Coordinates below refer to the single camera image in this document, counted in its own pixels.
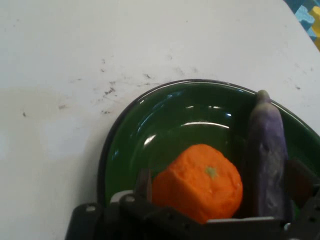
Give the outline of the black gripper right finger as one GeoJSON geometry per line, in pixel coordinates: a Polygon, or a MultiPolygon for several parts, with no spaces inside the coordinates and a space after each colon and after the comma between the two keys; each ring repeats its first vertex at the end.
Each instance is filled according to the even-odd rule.
{"type": "Polygon", "coordinates": [[[320,221],[320,177],[294,158],[286,163],[286,197],[287,224],[320,221]]]}

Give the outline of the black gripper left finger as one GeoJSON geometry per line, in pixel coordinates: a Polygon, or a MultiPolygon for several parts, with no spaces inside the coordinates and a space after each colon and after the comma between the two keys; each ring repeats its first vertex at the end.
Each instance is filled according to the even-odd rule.
{"type": "Polygon", "coordinates": [[[142,169],[132,193],[119,200],[120,216],[132,225],[148,227],[200,227],[206,224],[204,205],[199,193],[185,181],[165,170],[151,178],[142,169]]]}

